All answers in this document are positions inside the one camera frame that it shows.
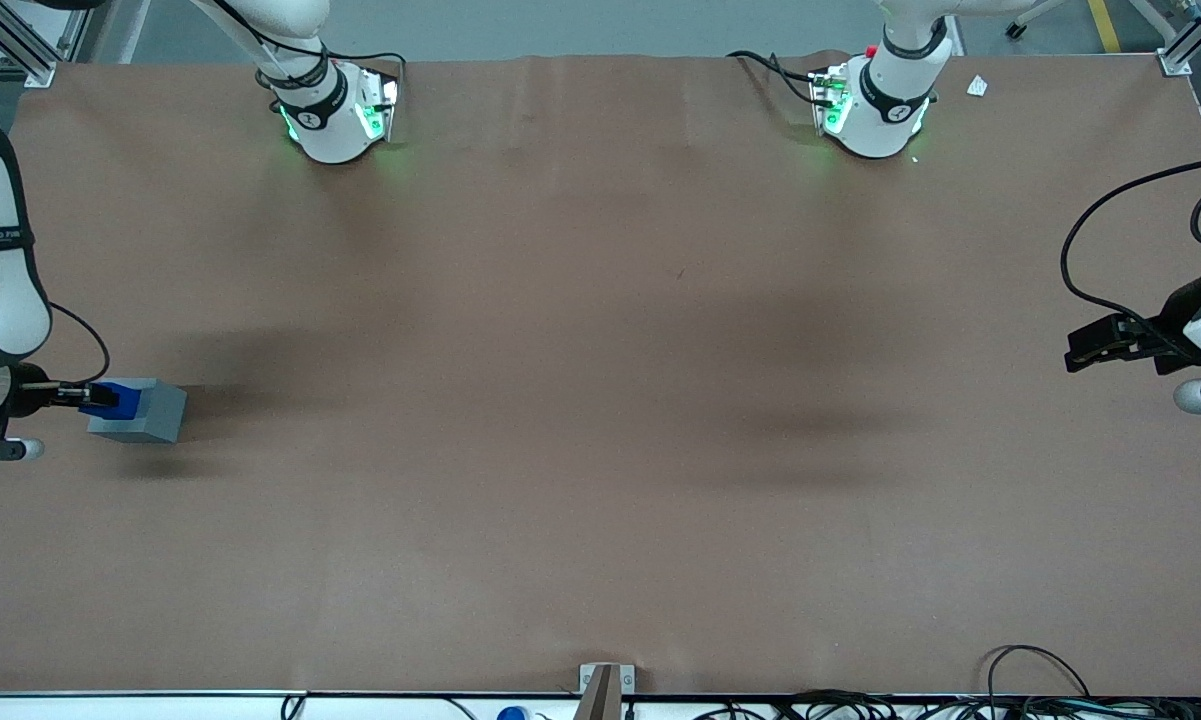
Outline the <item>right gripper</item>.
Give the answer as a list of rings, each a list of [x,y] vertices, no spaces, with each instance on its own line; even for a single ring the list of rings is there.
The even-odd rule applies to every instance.
[[[50,406],[110,410],[119,406],[116,389],[107,384],[65,384],[52,389],[50,378],[34,364],[0,366],[0,421],[23,418]]]

